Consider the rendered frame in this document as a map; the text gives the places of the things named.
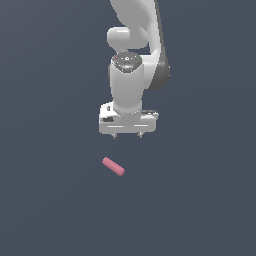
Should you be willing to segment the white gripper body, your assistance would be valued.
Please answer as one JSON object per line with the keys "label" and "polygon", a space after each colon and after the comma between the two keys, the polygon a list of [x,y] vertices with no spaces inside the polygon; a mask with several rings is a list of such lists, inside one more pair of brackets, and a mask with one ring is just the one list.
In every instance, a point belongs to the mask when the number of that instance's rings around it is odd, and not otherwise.
{"label": "white gripper body", "polygon": [[100,107],[99,132],[113,135],[114,133],[154,132],[159,113],[155,110],[139,110],[133,114],[120,114],[108,102]]}

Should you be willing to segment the pink cylindrical block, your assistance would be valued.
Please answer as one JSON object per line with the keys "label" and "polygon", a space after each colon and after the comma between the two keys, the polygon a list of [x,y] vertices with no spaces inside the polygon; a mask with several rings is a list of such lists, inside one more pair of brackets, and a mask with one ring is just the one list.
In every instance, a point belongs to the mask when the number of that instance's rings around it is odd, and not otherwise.
{"label": "pink cylindrical block", "polygon": [[116,173],[119,176],[122,176],[125,172],[124,168],[121,167],[120,165],[118,165],[117,163],[115,163],[114,161],[112,161],[111,159],[109,159],[108,157],[105,157],[102,160],[102,163],[109,168],[110,170],[112,170],[114,173]]}

